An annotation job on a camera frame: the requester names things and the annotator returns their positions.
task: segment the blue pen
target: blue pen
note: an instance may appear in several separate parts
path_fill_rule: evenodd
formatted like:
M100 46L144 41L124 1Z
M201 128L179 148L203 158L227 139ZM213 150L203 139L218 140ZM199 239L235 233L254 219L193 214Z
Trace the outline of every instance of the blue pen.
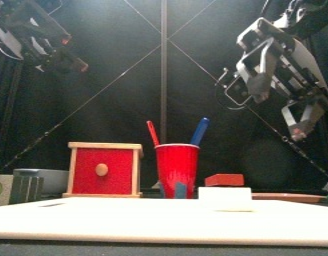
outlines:
M191 139L191 144L199 146L205 132L209 128L210 125L210 119L209 118L203 118L201 120L201 123L198 125L197 131L194 133L193 139Z

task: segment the red plastic cup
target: red plastic cup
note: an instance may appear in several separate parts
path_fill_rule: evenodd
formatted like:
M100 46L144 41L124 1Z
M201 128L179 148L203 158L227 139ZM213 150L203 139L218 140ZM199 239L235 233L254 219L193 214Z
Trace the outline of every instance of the red plastic cup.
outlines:
M201 148L193 144L162 144L155 149L163 197L191 199Z

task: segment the metal pole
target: metal pole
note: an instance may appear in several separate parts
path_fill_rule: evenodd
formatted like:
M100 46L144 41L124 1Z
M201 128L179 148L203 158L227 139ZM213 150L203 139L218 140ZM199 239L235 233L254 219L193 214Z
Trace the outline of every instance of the metal pole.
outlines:
M167 18L168 18L168 3L162 0L162 91L160 91L160 142L167 143Z

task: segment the table surface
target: table surface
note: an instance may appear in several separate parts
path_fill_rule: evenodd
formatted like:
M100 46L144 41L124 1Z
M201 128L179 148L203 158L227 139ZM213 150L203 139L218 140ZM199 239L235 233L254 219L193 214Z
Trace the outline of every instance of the table surface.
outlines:
M198 199L84 197L1 206L0 239L328 247L326 206L254 200L253 211L217 208Z

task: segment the red wooden box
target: red wooden box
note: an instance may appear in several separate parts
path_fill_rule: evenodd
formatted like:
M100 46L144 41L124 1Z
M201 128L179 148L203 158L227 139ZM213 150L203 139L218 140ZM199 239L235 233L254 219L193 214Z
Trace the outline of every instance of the red wooden box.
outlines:
M140 144L70 142L68 190L64 197L140 197Z

